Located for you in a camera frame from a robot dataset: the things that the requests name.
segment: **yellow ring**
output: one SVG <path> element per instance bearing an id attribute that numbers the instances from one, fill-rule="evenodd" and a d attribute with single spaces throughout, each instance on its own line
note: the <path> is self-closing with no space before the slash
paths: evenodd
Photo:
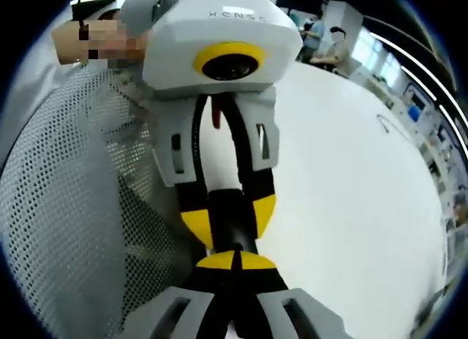
<path id="1" fill-rule="evenodd" d="M 256 46 L 250 45 L 245 42 L 223 42 L 215 45 L 211 45 L 200 52 L 198 52 L 193 62 L 193 67 L 200 74 L 203 74 L 203 67 L 210 60 L 218 58 L 219 56 L 226 56 L 229 54 L 242 54 L 245 56 L 251 56 L 258 63 L 258 68 L 263 65 L 265 61 L 266 52 Z"/>

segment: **window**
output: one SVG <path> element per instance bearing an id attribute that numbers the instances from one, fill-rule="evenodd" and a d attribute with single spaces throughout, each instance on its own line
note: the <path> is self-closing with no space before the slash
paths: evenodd
<path id="1" fill-rule="evenodd" d="M 379 54 L 382 51 L 381 41 L 373 38 L 366 28 L 359 32 L 358 40 L 352 50 L 351 57 L 359 61 L 368 70 L 372 71 L 375 67 Z"/>
<path id="2" fill-rule="evenodd" d="M 400 75 L 400 72 L 400 63 L 396 60 L 393 54 L 387 54 L 387 58 L 385 58 L 385 63 L 382 66 L 380 76 L 385 78 L 385 81 L 387 81 L 387 84 L 390 87 L 393 87 L 393 85 L 395 85 L 396 79 Z"/>

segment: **black camera lens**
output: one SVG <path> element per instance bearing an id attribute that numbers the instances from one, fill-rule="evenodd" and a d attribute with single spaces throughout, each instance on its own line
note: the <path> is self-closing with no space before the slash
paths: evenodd
<path id="1" fill-rule="evenodd" d="M 212 80 L 234 81 L 257 71 L 258 61 L 244 54 L 227 54 L 208 61 L 202 68 L 203 74 Z"/>

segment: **perforated mesh surface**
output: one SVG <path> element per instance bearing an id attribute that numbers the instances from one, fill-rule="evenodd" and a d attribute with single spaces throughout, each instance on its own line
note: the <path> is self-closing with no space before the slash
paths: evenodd
<path id="1" fill-rule="evenodd" d="M 29 121 L 1 177 L 3 252 L 56 338 L 112 338 L 192 265 L 139 97 L 126 73 L 77 71 Z"/>

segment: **person in blue shirt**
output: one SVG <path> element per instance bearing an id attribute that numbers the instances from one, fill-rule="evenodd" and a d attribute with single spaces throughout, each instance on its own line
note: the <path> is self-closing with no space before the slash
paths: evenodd
<path id="1" fill-rule="evenodd" d="M 312 27 L 307 31 L 304 29 L 301 34 L 304 37 L 304 46 L 301 51 L 300 60 L 303 63 L 309 63 L 309 60 L 314 57 L 315 52 L 319 49 L 320 42 L 322 41 L 325 33 L 325 24 L 322 20 L 323 11 L 317 13 L 317 19 L 314 21 Z"/>

